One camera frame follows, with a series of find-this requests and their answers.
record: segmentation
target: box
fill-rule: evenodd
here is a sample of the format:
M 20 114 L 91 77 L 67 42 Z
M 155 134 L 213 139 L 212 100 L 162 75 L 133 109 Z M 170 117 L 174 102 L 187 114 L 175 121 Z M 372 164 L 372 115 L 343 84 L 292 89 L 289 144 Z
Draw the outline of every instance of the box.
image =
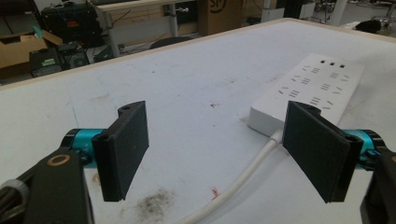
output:
M 22 35 L 21 42 L 5 44 L 0 40 L 0 68 L 19 63 L 29 62 L 29 52 L 46 49 L 46 40 L 55 45 L 60 45 L 62 39 L 46 31 L 42 31 L 42 38 L 34 35 Z
M 32 77 L 43 77 L 63 71 L 62 62 L 56 48 L 32 51 L 29 55 Z
M 213 35 L 241 27 L 242 0 L 198 1 L 198 33 Z

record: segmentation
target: cable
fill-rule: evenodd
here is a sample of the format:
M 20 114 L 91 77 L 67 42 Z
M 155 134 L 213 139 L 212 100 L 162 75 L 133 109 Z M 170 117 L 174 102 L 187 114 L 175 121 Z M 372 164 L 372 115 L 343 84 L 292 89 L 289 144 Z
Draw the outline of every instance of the cable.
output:
M 190 224 L 196 223 L 199 220 L 207 217 L 209 214 L 214 212 L 216 209 L 221 207 L 225 202 L 227 202 L 250 178 L 250 176 L 256 171 L 257 167 L 262 163 L 268 153 L 274 149 L 282 140 L 283 130 L 276 130 L 276 132 L 270 137 L 268 143 L 264 146 L 262 151 L 257 155 L 254 161 L 249 165 L 249 167 L 242 173 L 238 179 L 233 182 L 233 184 L 228 187 L 219 197 L 212 200 L 198 211 L 182 218 L 177 224 Z
M 113 21 L 111 23 L 111 26 L 113 26 L 117 21 L 120 21 L 122 18 L 124 18 L 126 15 L 128 15 L 128 13 L 130 13 L 132 10 L 129 9 L 127 12 L 125 12 L 125 14 L 123 14 L 121 17 L 119 17 L 118 19 L 116 19 L 115 21 Z
M 34 172 L 35 166 L 31 167 L 17 179 L 30 186 Z M 15 217 L 23 212 L 25 204 L 21 203 L 21 195 L 17 190 L 11 188 L 0 189 L 0 223 L 9 223 L 6 217 Z

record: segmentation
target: dirt stain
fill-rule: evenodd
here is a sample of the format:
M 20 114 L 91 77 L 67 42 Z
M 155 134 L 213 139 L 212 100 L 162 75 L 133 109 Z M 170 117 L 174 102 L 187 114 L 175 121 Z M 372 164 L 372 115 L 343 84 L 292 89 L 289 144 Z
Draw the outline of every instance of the dirt stain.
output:
M 97 96 L 95 98 L 92 98 L 91 101 L 103 101 L 108 97 L 108 93 L 102 96 Z
M 175 194 L 165 189 L 141 200 L 137 206 L 138 223 L 163 223 L 166 211 L 174 203 Z
M 98 184 L 100 186 L 100 178 L 99 178 L 99 174 L 94 174 L 92 177 L 92 182 L 95 184 Z
M 212 106 L 213 108 L 215 108 L 215 106 L 218 106 L 220 104 L 211 104 L 210 106 Z
M 248 123 L 248 118 L 241 118 L 241 119 L 239 119 L 239 120 L 241 120 L 241 121 L 244 122 L 244 123 Z

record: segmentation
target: chair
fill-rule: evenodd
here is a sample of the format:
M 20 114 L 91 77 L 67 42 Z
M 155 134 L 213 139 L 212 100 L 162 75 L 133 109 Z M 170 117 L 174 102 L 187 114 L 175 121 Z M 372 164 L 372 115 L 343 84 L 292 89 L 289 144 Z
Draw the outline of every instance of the chair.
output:
M 191 40 L 191 39 L 192 38 L 188 37 L 188 36 L 176 36 L 176 37 L 164 38 L 164 39 L 161 39 L 161 40 L 157 40 L 149 48 L 150 49 L 157 49 L 157 48 L 160 48 L 160 47 L 173 45 L 173 44 L 184 42 L 184 41 Z
M 383 28 L 391 29 L 392 23 L 396 21 L 396 18 L 392 17 L 393 10 L 396 7 L 396 0 L 385 0 L 384 2 L 389 2 L 390 6 L 386 16 L 375 16 L 372 20 L 380 21 Z

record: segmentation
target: red mark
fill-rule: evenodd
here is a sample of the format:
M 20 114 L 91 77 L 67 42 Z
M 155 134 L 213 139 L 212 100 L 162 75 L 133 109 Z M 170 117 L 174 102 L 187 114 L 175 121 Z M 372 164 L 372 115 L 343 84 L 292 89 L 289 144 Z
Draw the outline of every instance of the red mark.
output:
M 218 192 L 218 190 L 216 188 L 213 188 L 212 192 L 215 195 L 215 197 L 212 200 L 214 200 L 215 198 L 219 197 L 220 194 L 219 194 L 219 192 Z

